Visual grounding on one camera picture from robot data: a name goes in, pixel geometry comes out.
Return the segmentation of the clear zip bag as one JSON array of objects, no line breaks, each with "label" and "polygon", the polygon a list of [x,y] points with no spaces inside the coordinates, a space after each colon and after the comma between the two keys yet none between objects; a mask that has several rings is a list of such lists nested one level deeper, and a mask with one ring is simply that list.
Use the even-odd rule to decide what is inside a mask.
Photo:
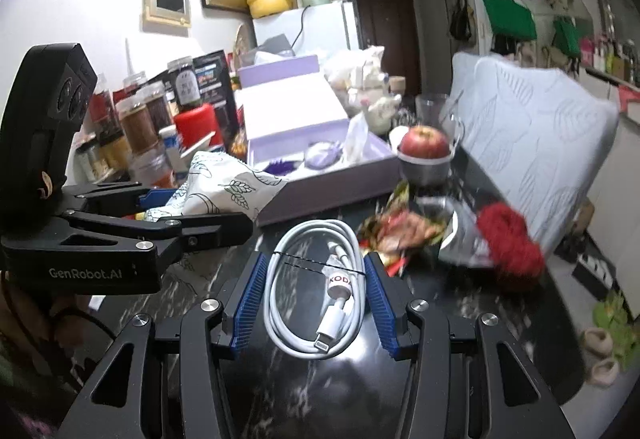
[{"label": "clear zip bag", "polygon": [[343,162],[347,166],[355,165],[363,158],[368,136],[369,126],[367,119],[360,112],[349,121],[346,138],[342,146]]}]

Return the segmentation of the dark lidded jar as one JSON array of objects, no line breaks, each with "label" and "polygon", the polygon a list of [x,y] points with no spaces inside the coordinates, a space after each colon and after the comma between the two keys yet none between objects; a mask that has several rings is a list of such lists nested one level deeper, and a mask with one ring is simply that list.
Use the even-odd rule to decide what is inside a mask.
[{"label": "dark lidded jar", "polygon": [[186,56],[167,64],[168,77],[174,90],[180,113],[202,105],[198,77],[193,66],[193,58]]}]

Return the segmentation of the colourful snack wrapper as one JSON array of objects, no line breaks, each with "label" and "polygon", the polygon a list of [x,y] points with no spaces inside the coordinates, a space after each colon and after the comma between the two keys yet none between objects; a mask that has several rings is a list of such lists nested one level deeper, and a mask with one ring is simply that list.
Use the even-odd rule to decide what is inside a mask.
[{"label": "colourful snack wrapper", "polygon": [[411,203],[410,184],[404,180],[385,207],[359,225],[357,239],[364,255],[375,253],[387,275],[399,277],[415,253],[442,243],[448,222],[442,210],[425,214]]}]

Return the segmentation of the brown spice jar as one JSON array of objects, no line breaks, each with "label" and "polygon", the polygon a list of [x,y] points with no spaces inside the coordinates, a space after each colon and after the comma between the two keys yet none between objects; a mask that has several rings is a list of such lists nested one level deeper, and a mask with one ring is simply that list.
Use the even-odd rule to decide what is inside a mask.
[{"label": "brown spice jar", "polygon": [[139,95],[127,96],[115,107],[132,154],[142,155],[160,143],[150,111]]}]

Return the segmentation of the black printed pouch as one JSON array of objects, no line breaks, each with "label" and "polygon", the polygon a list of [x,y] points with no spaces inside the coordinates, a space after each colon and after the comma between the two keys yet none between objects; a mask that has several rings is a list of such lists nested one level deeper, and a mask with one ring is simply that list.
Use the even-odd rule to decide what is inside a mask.
[{"label": "black printed pouch", "polygon": [[202,101],[213,105],[222,142],[230,146],[240,125],[224,50],[194,58],[193,65]]}]

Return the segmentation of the glass cup with straw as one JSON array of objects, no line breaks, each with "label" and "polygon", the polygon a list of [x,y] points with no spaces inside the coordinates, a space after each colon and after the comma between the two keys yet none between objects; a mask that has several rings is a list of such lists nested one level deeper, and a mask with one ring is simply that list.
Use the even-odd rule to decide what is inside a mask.
[{"label": "glass cup with straw", "polygon": [[457,102],[449,95],[418,95],[416,97],[416,119],[421,125],[438,129],[453,146],[458,146],[464,138],[464,122],[458,114]]}]

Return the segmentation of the green tote bag left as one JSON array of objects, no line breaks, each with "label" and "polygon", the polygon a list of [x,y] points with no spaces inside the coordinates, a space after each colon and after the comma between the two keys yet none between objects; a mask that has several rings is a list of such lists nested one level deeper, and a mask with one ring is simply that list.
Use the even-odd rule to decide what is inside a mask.
[{"label": "green tote bag left", "polygon": [[516,41],[537,39],[537,29],[530,9],[515,0],[483,0],[490,27],[495,35]]}]

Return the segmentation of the red knitted yarn item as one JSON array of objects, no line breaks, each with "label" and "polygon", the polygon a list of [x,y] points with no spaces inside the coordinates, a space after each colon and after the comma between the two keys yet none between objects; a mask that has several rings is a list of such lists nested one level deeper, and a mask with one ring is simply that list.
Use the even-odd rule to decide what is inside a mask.
[{"label": "red knitted yarn item", "polygon": [[483,207],[476,226],[487,242],[491,261],[502,274],[536,279],[544,272],[540,246],[529,237],[524,217],[509,205]]}]

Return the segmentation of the silver foil bag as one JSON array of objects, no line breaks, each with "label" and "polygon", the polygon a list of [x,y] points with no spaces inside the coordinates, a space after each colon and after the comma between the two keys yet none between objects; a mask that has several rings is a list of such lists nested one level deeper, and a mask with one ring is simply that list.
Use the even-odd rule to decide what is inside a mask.
[{"label": "silver foil bag", "polygon": [[414,200],[414,208],[424,217],[445,225],[442,237],[425,244],[423,254],[440,263],[467,268],[492,268],[488,244],[476,226],[472,209],[448,196],[425,196]]}]

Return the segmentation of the lavender gift box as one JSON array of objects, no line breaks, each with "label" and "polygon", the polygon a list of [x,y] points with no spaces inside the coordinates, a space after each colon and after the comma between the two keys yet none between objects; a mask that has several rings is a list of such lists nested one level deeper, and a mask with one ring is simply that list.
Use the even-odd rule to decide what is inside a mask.
[{"label": "lavender gift box", "polygon": [[239,80],[250,167],[301,162],[315,143],[336,143],[342,149],[326,169],[302,164],[286,174],[285,186],[258,214],[260,227],[393,191],[399,160],[378,136],[369,132],[366,142],[357,145],[360,156],[346,159],[349,119],[314,55],[245,66]]}]

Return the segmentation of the purple silk drawstring pouch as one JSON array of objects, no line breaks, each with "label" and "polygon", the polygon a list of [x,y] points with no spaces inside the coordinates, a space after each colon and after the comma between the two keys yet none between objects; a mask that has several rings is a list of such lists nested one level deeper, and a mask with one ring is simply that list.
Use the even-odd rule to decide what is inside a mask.
[{"label": "purple silk drawstring pouch", "polygon": [[287,176],[300,167],[318,171],[336,164],[341,156],[340,142],[320,141],[309,145],[307,150],[298,157],[270,160],[262,170],[279,177]]}]

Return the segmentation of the red apple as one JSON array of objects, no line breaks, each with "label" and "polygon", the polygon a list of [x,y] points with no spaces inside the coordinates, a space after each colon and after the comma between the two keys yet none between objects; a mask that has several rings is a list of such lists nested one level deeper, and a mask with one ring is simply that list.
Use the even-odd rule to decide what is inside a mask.
[{"label": "red apple", "polygon": [[445,133],[431,126],[414,126],[402,138],[398,150],[414,158],[438,159],[449,155],[449,140]]}]

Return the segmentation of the metal bowl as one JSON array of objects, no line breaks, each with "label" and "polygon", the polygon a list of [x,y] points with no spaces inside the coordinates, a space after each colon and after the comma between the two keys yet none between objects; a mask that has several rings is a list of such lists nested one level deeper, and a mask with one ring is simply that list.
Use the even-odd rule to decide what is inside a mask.
[{"label": "metal bowl", "polygon": [[442,185],[449,177],[454,151],[445,157],[417,158],[397,151],[401,176],[410,184],[428,188]]}]

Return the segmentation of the light blue leaf cushion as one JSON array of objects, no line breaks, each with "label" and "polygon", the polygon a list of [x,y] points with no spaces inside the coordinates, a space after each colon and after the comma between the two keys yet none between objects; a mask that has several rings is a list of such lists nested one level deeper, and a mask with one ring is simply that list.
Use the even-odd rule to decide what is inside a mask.
[{"label": "light blue leaf cushion", "polygon": [[617,107],[559,69],[484,58],[473,105],[458,107],[461,145],[550,255],[611,151]]}]

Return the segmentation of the white leaf print pouch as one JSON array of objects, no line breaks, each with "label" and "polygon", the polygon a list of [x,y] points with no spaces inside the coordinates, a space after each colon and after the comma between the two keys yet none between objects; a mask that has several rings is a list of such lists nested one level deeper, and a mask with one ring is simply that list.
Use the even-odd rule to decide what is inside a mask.
[{"label": "white leaf print pouch", "polygon": [[226,153],[198,151],[186,182],[164,206],[145,211],[144,220],[239,212],[255,222],[287,183]]}]

